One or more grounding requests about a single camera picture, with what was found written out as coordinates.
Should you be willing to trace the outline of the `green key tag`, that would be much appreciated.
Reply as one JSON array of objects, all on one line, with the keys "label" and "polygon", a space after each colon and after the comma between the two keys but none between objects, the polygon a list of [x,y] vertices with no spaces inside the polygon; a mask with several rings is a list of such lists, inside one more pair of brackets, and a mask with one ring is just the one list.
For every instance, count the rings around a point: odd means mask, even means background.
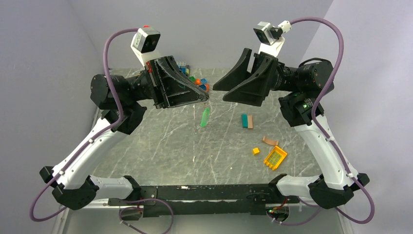
[{"label": "green key tag", "polygon": [[204,128],[207,125],[208,120],[209,120],[209,115],[210,115],[210,108],[205,108],[202,113],[200,127]]}]

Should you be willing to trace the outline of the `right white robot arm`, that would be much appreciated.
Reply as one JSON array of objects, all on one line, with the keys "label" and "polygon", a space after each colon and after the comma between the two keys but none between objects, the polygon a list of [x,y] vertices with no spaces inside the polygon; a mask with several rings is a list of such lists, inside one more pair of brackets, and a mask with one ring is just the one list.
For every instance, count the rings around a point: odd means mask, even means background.
[{"label": "right white robot arm", "polygon": [[316,98],[333,70],[330,61],[312,58],[297,68],[288,67],[266,53],[245,48],[235,66],[212,87],[223,91],[223,100],[261,106],[270,91],[286,91],[279,98],[283,118],[304,139],[321,174],[296,177],[281,174],[269,183],[269,198],[282,202],[287,196],[311,198],[324,209],[346,204],[361,186],[369,183],[336,151],[324,109]]}]

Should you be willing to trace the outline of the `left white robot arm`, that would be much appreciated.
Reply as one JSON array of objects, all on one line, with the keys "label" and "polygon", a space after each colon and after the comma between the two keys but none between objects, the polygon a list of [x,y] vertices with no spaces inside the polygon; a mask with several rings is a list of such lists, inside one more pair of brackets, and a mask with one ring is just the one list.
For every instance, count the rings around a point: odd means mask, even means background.
[{"label": "left white robot arm", "polygon": [[112,147],[140,125],[146,107],[139,101],[151,99],[157,109],[165,109],[208,98],[207,91],[181,72],[173,56],[150,60],[138,75],[128,78],[96,75],[91,81],[91,100],[101,110],[101,117],[68,157],[56,166],[43,167],[40,176],[53,188],[55,200],[71,210],[106,198],[135,204],[142,196],[133,177],[101,178],[91,172]]}]

